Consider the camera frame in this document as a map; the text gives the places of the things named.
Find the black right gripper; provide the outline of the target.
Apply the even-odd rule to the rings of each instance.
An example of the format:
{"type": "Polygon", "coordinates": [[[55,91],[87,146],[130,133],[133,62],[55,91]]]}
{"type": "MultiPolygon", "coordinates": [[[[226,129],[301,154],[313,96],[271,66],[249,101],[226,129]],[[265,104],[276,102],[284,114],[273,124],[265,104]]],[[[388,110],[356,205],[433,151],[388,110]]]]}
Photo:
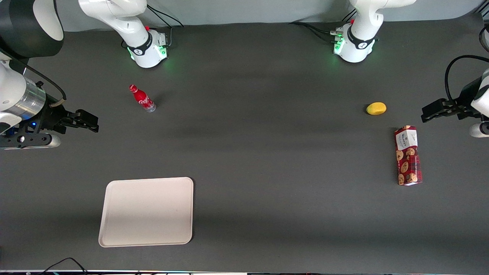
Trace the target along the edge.
{"type": "Polygon", "coordinates": [[[98,117],[82,109],[75,112],[75,119],[72,117],[73,114],[63,105],[51,107],[47,104],[37,115],[23,122],[23,129],[29,133],[54,131],[65,134],[67,127],[71,127],[99,132],[98,117]]]}

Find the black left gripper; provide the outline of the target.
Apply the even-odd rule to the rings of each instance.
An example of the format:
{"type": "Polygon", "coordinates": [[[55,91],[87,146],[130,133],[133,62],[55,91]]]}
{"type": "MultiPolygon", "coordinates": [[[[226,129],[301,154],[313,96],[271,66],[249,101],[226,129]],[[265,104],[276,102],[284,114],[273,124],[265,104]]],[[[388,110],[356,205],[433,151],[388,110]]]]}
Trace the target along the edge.
{"type": "Polygon", "coordinates": [[[449,117],[457,115],[458,120],[463,120],[467,117],[478,118],[483,120],[483,115],[479,111],[475,110],[471,106],[472,101],[475,99],[477,93],[479,92],[479,87],[481,85],[482,78],[479,77],[469,84],[465,85],[460,92],[458,98],[453,99],[449,91],[448,79],[445,79],[445,92],[447,93],[448,101],[446,99],[437,99],[432,103],[421,108],[422,123],[429,122],[438,117],[449,117]]]}

